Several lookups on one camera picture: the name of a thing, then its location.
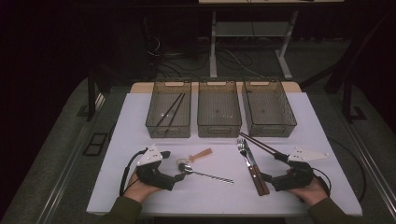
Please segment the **plastic tray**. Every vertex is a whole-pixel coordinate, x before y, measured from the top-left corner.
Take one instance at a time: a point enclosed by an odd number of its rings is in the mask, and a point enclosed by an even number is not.
[[[191,79],[157,78],[146,127],[151,138],[191,136]]]
[[[250,136],[289,137],[297,125],[279,77],[244,77],[243,99]]]
[[[242,119],[234,78],[200,79],[197,121],[200,137],[237,137],[239,135]]]

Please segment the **chopsticks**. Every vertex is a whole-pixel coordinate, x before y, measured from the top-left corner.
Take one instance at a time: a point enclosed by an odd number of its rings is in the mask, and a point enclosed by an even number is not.
[[[178,108],[180,107],[181,102],[183,101],[183,98],[184,98],[185,95],[186,95],[186,93],[181,93],[181,94],[176,98],[176,100],[171,104],[171,106],[170,106],[169,109],[165,112],[165,114],[164,114],[163,117],[160,119],[160,121],[158,121],[158,123],[157,123],[157,125],[156,125],[157,127],[160,126],[160,124],[163,122],[163,120],[168,116],[168,114],[169,114],[169,112],[171,111],[171,109],[175,106],[175,104],[176,104],[176,102],[178,101],[178,99],[181,97],[180,101],[178,102],[177,108],[176,108],[176,110],[175,110],[174,116],[171,118],[171,120],[170,120],[170,122],[169,122],[168,125],[171,125],[171,124],[172,124],[173,119],[175,118],[175,115],[176,115],[176,113],[177,113],[177,111],[178,111]]]
[[[278,150],[276,150],[276,149],[274,149],[274,148],[272,148],[272,147],[269,147],[269,146],[265,145],[264,143],[260,142],[259,140],[255,139],[255,138],[253,138],[253,137],[250,137],[249,135],[247,135],[247,134],[245,134],[245,133],[239,133],[239,134],[240,134],[241,136],[243,136],[244,138],[246,138],[246,139],[247,139],[248,141],[250,141],[251,143],[253,143],[254,145],[256,145],[257,147],[261,148],[262,150],[268,152],[269,154],[271,154],[271,155],[273,155],[273,156],[274,156],[275,153],[283,154],[283,153],[279,152]]]

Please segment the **gray floor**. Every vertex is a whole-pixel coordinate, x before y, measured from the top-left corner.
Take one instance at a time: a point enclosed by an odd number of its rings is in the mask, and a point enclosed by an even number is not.
[[[222,41],[224,42],[218,43],[219,49],[229,49],[254,73],[263,76],[282,76],[274,54],[274,49],[280,44],[279,41],[257,40],[253,44],[246,42],[245,46]],[[343,55],[347,46],[348,42],[342,40],[318,43],[291,42],[286,59],[293,81],[298,83],[305,81],[332,65]],[[236,47],[243,47],[244,53],[232,50]],[[174,67],[183,77],[198,78],[208,76],[208,62],[205,62],[207,56],[207,53],[203,53],[196,61],[187,59],[171,61],[182,68],[167,62],[165,64]],[[227,51],[218,51],[219,77],[242,79],[243,76],[254,76],[240,68],[241,66]],[[158,77],[178,76],[177,72],[168,67],[159,67],[159,70]],[[326,78],[323,78],[304,91],[308,93],[356,196],[359,198],[362,194],[363,179],[359,165],[348,151],[360,158],[362,147],[369,151],[378,170],[387,180],[389,188],[396,189],[396,180],[392,174],[396,168],[393,162],[396,158],[395,134],[357,88],[353,91],[352,104],[360,107],[367,119],[356,120],[352,125],[345,122],[340,115],[342,93],[326,94],[323,90],[325,83]],[[95,215],[87,214],[85,210],[106,154],[106,146],[111,140],[112,127],[117,122],[123,99],[129,90],[129,87],[114,87],[110,94],[98,101],[98,112],[92,121],[87,122],[85,117],[78,116],[81,114],[81,107],[87,104],[86,80],[76,88],[1,223],[93,223],[98,219]],[[83,156],[82,151],[91,140],[93,133],[108,134],[104,151],[98,157]],[[366,170],[365,173],[367,189],[361,200],[361,206],[366,222],[395,223],[395,217],[385,203],[383,190],[379,189],[378,180],[375,179],[375,175],[370,175],[372,172]],[[289,224],[312,223],[309,217],[288,217],[286,221]]]

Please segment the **metal knife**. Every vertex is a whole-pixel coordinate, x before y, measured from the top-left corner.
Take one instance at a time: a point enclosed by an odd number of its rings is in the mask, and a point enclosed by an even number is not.
[[[248,147],[248,142],[247,142],[246,139],[244,139],[244,148],[247,151],[247,159],[248,159],[249,163],[251,164],[251,166],[253,167],[254,173],[260,179],[260,185],[262,187],[262,191],[263,191],[264,195],[265,194],[269,194],[270,190],[268,189],[267,184],[265,183],[265,181],[262,178],[260,178],[260,176],[261,176],[260,173],[261,172],[260,172],[259,166],[257,165],[256,161],[254,160],[253,153],[251,153],[251,150]]]

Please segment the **silver spoon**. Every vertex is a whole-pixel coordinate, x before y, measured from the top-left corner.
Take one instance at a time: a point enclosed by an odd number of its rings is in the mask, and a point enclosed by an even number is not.
[[[179,164],[178,165],[178,170],[183,172],[183,173],[186,173],[187,175],[190,175],[190,174],[202,175],[202,176],[206,176],[206,177],[209,177],[209,178],[212,178],[212,179],[217,179],[217,180],[225,182],[227,184],[233,184],[233,180],[231,180],[231,179],[225,179],[225,178],[221,178],[221,177],[217,177],[217,176],[213,176],[213,175],[206,175],[206,174],[195,172],[186,163]]]

